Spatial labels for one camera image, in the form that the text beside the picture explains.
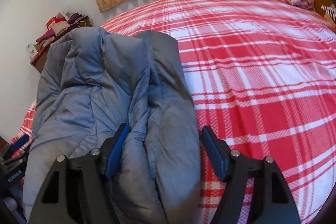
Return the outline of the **person's left hand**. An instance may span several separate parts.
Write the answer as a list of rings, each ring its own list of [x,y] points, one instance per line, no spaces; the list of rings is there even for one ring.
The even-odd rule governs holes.
[[[11,197],[4,198],[3,202],[5,203],[5,205],[7,206],[9,211],[11,211],[11,212],[15,211],[18,207],[18,204],[17,204],[16,200],[11,198]]]

